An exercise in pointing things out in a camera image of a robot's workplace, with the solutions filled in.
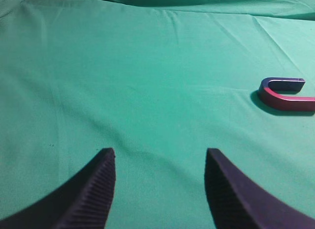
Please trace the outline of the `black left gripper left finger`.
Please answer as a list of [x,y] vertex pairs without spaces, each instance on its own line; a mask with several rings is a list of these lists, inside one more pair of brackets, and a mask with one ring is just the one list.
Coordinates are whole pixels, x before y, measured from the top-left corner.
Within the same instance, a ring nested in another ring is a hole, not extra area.
[[115,152],[104,148],[62,186],[2,219],[2,229],[103,229],[116,181]]

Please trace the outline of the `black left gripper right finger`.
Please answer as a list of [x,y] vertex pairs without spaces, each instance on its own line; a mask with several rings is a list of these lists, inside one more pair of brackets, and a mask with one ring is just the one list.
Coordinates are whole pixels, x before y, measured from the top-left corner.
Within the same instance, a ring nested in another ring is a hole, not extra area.
[[277,199],[209,148],[205,192],[218,229],[313,229],[315,220]]

